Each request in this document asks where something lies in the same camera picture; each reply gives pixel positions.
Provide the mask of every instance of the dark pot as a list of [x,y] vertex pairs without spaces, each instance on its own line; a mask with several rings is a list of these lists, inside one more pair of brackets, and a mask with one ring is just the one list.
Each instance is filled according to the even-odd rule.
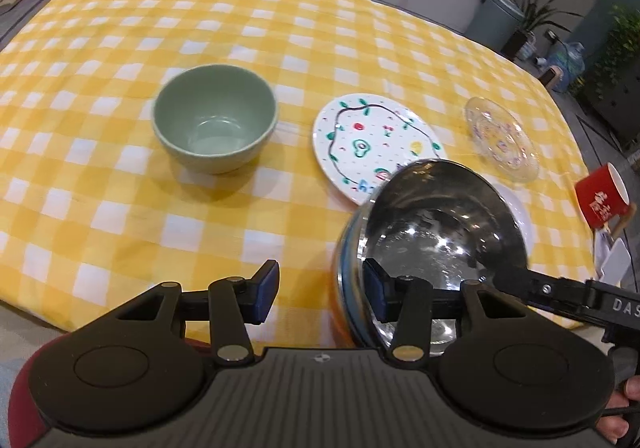
[[500,53],[510,62],[513,62],[518,51],[522,49],[522,46],[525,43],[527,43],[527,37],[528,36],[525,31],[521,31],[520,29],[518,29],[513,33],[513,36],[509,38],[507,43],[504,44],[504,47],[502,48]]

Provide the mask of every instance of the clear glass saucer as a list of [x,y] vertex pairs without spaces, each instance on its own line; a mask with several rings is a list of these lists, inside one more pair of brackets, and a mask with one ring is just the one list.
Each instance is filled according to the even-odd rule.
[[466,104],[465,116],[476,145],[496,167],[517,182],[538,178],[535,147],[508,110],[489,99],[473,97]]

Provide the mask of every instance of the red mug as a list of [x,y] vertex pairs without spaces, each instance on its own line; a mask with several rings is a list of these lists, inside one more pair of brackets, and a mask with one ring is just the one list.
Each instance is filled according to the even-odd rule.
[[629,209],[629,195],[618,170],[604,164],[575,185],[575,194],[591,229],[600,229],[615,215]]

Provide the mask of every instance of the table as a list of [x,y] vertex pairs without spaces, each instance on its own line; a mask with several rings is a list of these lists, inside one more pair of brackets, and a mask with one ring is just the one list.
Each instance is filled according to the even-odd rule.
[[[156,142],[152,101],[185,68],[222,62],[263,76],[280,120],[254,163],[189,173]],[[275,258],[280,292],[250,336],[333,345],[331,257],[354,206],[310,133],[350,92],[406,104],[450,159],[514,189],[535,225],[531,268],[593,274],[577,145],[539,82],[490,50],[369,0],[52,0],[0,54],[0,298],[72,330],[162,281],[200,290]],[[521,121],[538,180],[514,185],[475,153],[473,95]]]

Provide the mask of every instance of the floor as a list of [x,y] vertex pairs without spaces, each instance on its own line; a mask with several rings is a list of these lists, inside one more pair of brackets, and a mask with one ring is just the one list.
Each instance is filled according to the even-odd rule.
[[4,49],[20,29],[48,2],[49,0],[22,0],[9,12],[0,16],[0,50]]
[[[535,76],[540,75],[529,63],[518,63],[518,65]],[[612,163],[625,181],[629,198],[640,204],[640,176],[631,169],[626,156],[619,148],[615,137],[610,134],[606,124],[588,108],[578,104],[571,95],[558,94],[558,92],[550,93],[574,134],[575,142],[580,148],[582,159],[589,171],[594,171],[608,162]],[[638,292],[640,287],[640,216],[636,216],[629,223],[622,239],[631,254],[631,268],[622,279],[621,287]]]
[[61,332],[0,302],[0,447],[9,447],[7,405],[15,377],[41,346]]

